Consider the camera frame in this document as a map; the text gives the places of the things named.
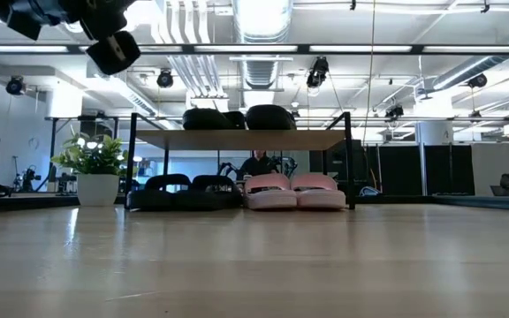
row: white wall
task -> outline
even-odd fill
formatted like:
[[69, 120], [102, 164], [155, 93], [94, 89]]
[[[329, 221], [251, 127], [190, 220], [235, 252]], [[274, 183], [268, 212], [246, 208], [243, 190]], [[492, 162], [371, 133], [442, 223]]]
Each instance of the white wall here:
[[493, 196], [490, 186], [499, 186], [502, 174], [509, 173], [509, 143], [473, 144], [475, 195]]
[[45, 102], [37, 107], [34, 98], [11, 97], [0, 85], [0, 184], [11, 186], [15, 179], [14, 155], [19, 173], [33, 164], [42, 178], [48, 174], [51, 122], [44, 120], [46, 113]]

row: white column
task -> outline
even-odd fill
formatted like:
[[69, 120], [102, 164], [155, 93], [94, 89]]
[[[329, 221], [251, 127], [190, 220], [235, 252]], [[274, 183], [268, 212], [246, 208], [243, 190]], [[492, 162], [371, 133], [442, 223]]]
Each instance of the white column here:
[[425, 146], [453, 142], [452, 122], [420, 122], [415, 125], [416, 141]]
[[[453, 117], [451, 95], [444, 91], [435, 93], [430, 97], [428, 100], [416, 100], [414, 116]], [[423, 121], [415, 125], [415, 140], [420, 147], [423, 195], [428, 195], [424, 146], [449, 144], [453, 142], [453, 138], [454, 132], [451, 121]]]

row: desk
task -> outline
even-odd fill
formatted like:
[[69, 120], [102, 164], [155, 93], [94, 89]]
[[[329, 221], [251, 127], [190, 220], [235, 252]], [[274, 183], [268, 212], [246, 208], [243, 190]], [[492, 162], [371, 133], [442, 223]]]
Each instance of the desk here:
[[[137, 120], [142, 120], [157, 128], [156, 130], [137, 130]], [[333, 126], [344, 121], [344, 130], [331, 130]], [[163, 174], [168, 174], [170, 150], [319, 150], [323, 158], [325, 152], [344, 140], [347, 155], [347, 198], [349, 209], [354, 209], [353, 177], [353, 136], [351, 134], [351, 114], [345, 112], [336, 118], [326, 130], [289, 130], [289, 131], [254, 131], [254, 130], [204, 130], [181, 131], [164, 130], [154, 121], [138, 113], [131, 114], [129, 131], [129, 158], [127, 161], [127, 179], [133, 175], [133, 158], [137, 138], [164, 149]], [[327, 174], [326, 160], [323, 160], [323, 174]], [[125, 186], [125, 195], [131, 188]]]

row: wooden floor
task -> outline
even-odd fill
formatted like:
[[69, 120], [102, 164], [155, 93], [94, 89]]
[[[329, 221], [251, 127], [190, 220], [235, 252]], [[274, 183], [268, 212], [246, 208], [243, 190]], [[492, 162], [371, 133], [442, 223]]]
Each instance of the wooden floor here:
[[1, 213], [0, 317], [509, 317], [509, 211]]

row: ceiling light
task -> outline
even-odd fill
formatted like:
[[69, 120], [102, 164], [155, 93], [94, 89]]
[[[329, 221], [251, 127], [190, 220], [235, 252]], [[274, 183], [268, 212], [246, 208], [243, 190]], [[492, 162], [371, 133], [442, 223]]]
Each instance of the ceiling light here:
[[239, 44], [239, 45], [198, 45], [196, 52], [295, 52], [296, 45], [261, 45], [261, 44]]
[[142, 45], [139, 47], [141, 53], [181, 53], [179, 45]]
[[300, 116], [300, 117], [296, 118], [296, 121], [322, 122], [322, 121], [333, 120], [333, 119], [335, 119], [335, 118], [333, 118], [333, 117], [303, 117], [303, 116]]
[[312, 45], [310, 52], [334, 52], [334, 53], [370, 53], [374, 52], [409, 52], [410, 45]]
[[0, 45], [0, 53], [68, 53], [63, 45]]
[[319, 87], [308, 87], [308, 96], [316, 97], [319, 95]]
[[97, 142], [90, 141], [86, 146], [88, 149], [95, 149], [97, 147]]
[[231, 62], [292, 62], [293, 57], [229, 57]]
[[509, 53], [509, 45], [504, 46], [426, 46], [423, 49], [425, 53]]

